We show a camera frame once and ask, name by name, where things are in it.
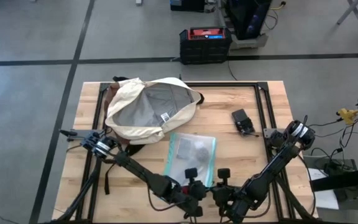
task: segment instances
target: clear plastic bag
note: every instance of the clear plastic bag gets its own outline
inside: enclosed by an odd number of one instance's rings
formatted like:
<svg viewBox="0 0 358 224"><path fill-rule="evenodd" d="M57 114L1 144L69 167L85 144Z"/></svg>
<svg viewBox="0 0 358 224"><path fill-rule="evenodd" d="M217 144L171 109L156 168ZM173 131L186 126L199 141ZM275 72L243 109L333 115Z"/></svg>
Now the clear plastic bag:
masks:
<svg viewBox="0 0 358 224"><path fill-rule="evenodd" d="M194 134L172 133L164 175L181 185L188 185L185 170L197 168L198 176L205 186L213 184L216 138Z"/></svg>

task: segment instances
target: concrete floor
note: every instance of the concrete floor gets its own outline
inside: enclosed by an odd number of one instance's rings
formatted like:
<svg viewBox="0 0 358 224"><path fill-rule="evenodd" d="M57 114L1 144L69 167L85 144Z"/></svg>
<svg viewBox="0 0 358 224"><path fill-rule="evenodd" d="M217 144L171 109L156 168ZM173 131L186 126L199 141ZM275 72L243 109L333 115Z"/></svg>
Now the concrete floor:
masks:
<svg viewBox="0 0 358 224"><path fill-rule="evenodd" d="M0 61L73 59L88 3L0 0ZM268 33L264 48L236 50L231 55L358 53L356 16L352 13L336 25L348 6L344 0L288 0L278 11L278 26ZM213 14L172 12L168 2L159 0L145 0L142 7L130 0L96 0L80 59L177 57L183 29L215 22ZM14 222L29 221L70 67L0 66L0 216ZM357 103L358 58L242 60L230 61L230 67L238 80L283 80L294 118L307 114L310 124L332 121L339 108L355 108ZM232 80L227 62L79 65L62 128L72 127L83 82L110 81L113 76L154 80L179 74L184 80ZM335 124L316 131L324 134L340 128ZM314 146L330 153L338 147L337 136L318 139ZM40 222L49 220L53 212L66 147L60 138ZM345 157L355 159L358 166L358 135L352 137ZM326 221L358 223L358 211L318 212Z"/></svg>

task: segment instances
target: black metal frame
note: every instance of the black metal frame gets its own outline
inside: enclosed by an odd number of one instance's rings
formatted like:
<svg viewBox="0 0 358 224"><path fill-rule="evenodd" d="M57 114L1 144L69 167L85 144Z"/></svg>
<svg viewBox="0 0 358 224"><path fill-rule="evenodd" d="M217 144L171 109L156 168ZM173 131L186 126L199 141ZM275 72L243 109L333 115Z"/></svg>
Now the black metal frame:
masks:
<svg viewBox="0 0 358 224"><path fill-rule="evenodd" d="M107 89L109 84L110 83L101 83L100 84L98 101L96 104L95 114L94 114L93 123L92 123L92 129L98 128L100 111L101 111L102 102L103 102L103 95L104 95L104 92ZM266 125L265 114L264 114L263 105L262 105L262 98L260 95L260 90L263 90L264 94L265 94L270 125L272 128L276 128L276 122L275 122L275 117L274 117L274 113L273 113L273 106L272 106L272 101L270 99L269 86L268 86L267 82L222 82L222 83L189 82L186 84L190 87L241 86L241 87L254 88L256 103L257 103L258 112L259 112L260 124L261 124L261 128L262 128L262 134L264 137L265 136L264 129L267 128L267 125ZM265 137L264 137L264 144L265 144L267 160L268 160L268 162L270 162L272 160L273 154L270 151L270 149L267 148L267 142L266 142ZM85 183L86 179L89 176L90 169L91 169L91 161L92 161L92 154L91 154L91 152L88 152L88 154L86 155L86 162L85 162L85 168L84 168L84 174L83 174L83 180L81 183L81 187L83 186L83 184ZM95 169L98 170L98 173L100 172L100 167L101 167L101 162L97 161L96 165L95 165ZM281 172L280 175L283 177L283 179L285 180L285 183L288 185L288 178L287 178L287 173L285 172L285 170L283 172ZM282 208L282 203L280 200L280 194L278 191L278 185L277 185L276 181L274 181L272 183L272 187L273 187L273 197L274 197L274 201L276 204L277 218L278 218L278 220L283 220L284 219L283 208ZM92 188L92 192L91 192L91 200L89 203L89 210L88 210L88 217L87 217L88 220L93 219L97 193L98 193L98 182L95 182L93 185L93 188ZM286 199L286 203L287 203L290 219L295 219L295 211L294 211L293 206L291 205L291 203L288 199ZM77 209L75 219L80 220L82 217L82 213L83 213L83 201L80 203L80 206Z"/></svg>

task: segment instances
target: wooden tabletop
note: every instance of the wooden tabletop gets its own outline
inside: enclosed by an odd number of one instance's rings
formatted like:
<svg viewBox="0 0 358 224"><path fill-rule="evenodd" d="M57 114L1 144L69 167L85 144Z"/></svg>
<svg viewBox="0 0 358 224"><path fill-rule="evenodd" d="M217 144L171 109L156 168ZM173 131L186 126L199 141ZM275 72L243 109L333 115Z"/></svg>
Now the wooden tabletop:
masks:
<svg viewBox="0 0 358 224"><path fill-rule="evenodd" d="M284 84L281 81L274 81L268 82L268 85L277 128L286 128L293 118ZM217 169L227 167L231 170L229 184L241 186L253 174L259 173L267 164L263 139L255 136L240 136L231 118L231 112L243 108L251 118L256 133L261 134L255 91L252 87L196 87L193 89L202 93L205 101L198 105L191 121L174 129L173 132L215 137L217 144L214 181L220 181L217 177ZM73 128L91 129L98 90L98 82L83 84ZM269 126L270 121L263 93L262 103L265 119ZM141 151L133 155L133 158L152 172L162 174L168 155L168 142L169 133L160 142L146 145ZM79 142L72 142L69 147L77 144ZM62 214L58 210L65 211L79 192L85 157L86 151L81 147L67 153L53 218L58 218ZM108 165L103 164L101 168L94 222L157 223L184 221L183 211L179 208L175 207L164 212L154 211L147 199L146 185L122 167L113 167L110 171L110 194L105 195L104 174L108 167ZM313 206L313 194L308 182L306 168L299 158L295 158L287 165L286 169L291 191L310 212ZM287 217L285 197L282 191L280 192L283 211L285 217ZM88 211L90 191L87 196L84 217ZM152 201L157 208L167 206L166 203L154 196L152 196ZM258 210L250 210L248 215L262 213L267 208L267 201L265 200ZM200 205L203 208L204 216L198 218L198 222L219 222L218 208L214 204L211 193L208 193L207 197L200 202ZM244 222L274 221L277 221L277 214L273 193L272 206L266 215L244 220Z"/></svg>

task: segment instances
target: table leg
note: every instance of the table leg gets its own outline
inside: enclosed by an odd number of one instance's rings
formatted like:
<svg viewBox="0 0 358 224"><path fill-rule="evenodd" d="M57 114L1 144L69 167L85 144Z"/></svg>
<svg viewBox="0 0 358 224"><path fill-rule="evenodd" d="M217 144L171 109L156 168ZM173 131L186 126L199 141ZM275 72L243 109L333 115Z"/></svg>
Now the table leg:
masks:
<svg viewBox="0 0 358 224"><path fill-rule="evenodd" d="M341 24L346 19L346 17L356 8L357 5L358 5L358 0L355 0L336 23L338 25Z"/></svg>

